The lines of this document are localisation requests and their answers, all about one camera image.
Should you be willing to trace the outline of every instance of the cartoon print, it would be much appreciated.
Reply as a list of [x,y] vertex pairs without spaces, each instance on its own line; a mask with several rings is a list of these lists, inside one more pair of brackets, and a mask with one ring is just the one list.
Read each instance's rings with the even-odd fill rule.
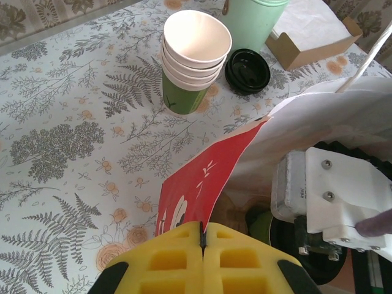
[[164,230],[165,222],[166,222],[166,210],[164,212],[164,215],[162,216],[162,219],[158,222],[158,234],[157,234],[157,236],[159,236],[159,235],[161,235],[161,234],[163,234],[165,232],[165,230]]
[[186,201],[184,196],[182,196],[174,210],[173,219],[170,224],[171,230],[183,224],[187,205],[188,201]]

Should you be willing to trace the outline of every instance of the mint green cup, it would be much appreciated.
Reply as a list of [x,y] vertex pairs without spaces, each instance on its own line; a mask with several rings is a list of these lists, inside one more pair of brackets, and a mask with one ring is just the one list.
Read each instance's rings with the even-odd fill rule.
[[194,112],[218,75],[219,71],[208,83],[193,85],[174,77],[163,64],[162,92],[165,105],[169,110],[179,115],[188,115]]

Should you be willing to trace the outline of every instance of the bag handle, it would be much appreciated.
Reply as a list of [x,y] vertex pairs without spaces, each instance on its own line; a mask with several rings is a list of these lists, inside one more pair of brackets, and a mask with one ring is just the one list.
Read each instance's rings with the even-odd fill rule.
[[354,84],[364,73],[364,71],[367,69],[367,67],[370,65],[370,63],[373,61],[375,58],[376,54],[379,52],[381,47],[384,45],[386,40],[389,38],[389,36],[392,34],[392,21],[389,23],[389,25],[386,27],[385,31],[381,34],[379,39],[376,41],[372,49],[370,50],[369,54],[367,55],[366,59],[362,63],[362,66],[357,70],[355,75],[351,78],[349,78],[337,91],[336,93],[343,93],[345,90],[349,89],[352,84]]

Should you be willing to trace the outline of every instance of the cardboard box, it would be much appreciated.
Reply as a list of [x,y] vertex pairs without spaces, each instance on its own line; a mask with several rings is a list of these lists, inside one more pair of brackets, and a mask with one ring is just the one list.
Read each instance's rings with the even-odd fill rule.
[[342,22],[352,37],[333,44],[301,52],[290,37],[282,33],[276,40],[269,35],[266,45],[285,70],[304,66],[345,52],[362,36],[361,28],[352,18],[346,17]]

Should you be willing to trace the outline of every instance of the stacked paper cup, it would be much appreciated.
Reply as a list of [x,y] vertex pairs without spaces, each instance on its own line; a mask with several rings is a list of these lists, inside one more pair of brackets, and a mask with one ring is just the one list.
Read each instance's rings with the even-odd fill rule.
[[196,10],[171,15],[160,53],[165,105],[181,115],[195,111],[218,78],[231,47],[228,29],[216,18]]

